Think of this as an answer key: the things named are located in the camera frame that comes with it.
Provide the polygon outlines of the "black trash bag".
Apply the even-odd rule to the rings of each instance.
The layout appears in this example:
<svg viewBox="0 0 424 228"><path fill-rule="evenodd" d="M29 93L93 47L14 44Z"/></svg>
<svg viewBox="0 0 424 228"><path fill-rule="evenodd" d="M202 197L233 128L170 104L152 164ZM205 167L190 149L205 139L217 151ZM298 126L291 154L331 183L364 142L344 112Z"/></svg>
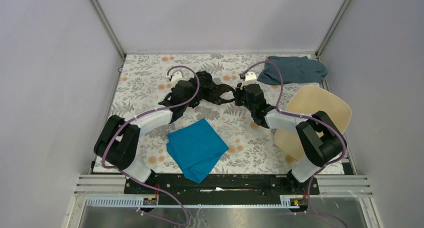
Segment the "black trash bag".
<svg viewBox="0 0 424 228"><path fill-rule="evenodd" d="M199 71L196 75L200 81L200 88L196 97L189 103L190 107L195 108L202 100L206 100L215 105L222 105L235 101L235 98L224 99L221 97L221 95L228 92L232 92L234 95L236 91L233 87L225 83L215 83L212 75L206 71Z"/></svg>

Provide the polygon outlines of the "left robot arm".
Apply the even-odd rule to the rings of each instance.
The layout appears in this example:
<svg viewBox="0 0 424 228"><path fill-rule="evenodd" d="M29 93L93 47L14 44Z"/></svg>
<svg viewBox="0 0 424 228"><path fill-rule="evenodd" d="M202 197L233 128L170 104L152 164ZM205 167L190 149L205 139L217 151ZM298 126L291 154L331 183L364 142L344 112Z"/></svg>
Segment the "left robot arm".
<svg viewBox="0 0 424 228"><path fill-rule="evenodd" d="M180 80L171 92L171 100L162 106L129 120L118 115L110 116L94 145L94 153L126 177L135 179L135 185L142 193L152 192L155 188L155 180L151 177L153 171L136 157L139 139L156 128L178 120L199 90L198 80Z"/></svg>

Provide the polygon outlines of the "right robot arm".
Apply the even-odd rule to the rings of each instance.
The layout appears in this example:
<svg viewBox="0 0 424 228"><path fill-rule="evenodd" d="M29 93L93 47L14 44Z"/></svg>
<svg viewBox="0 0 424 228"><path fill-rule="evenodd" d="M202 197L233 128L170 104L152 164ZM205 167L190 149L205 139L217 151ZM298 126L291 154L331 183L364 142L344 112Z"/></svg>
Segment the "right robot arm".
<svg viewBox="0 0 424 228"><path fill-rule="evenodd" d="M336 155L346 153L347 143L324 111L313 114L278 110L267 103L264 92L257 83L238 83L234 92L235 105L246 107L253 121L267 129L280 129L296 134L305 153L287 174L287 189L301 193L312 176L317 175Z"/></svg>

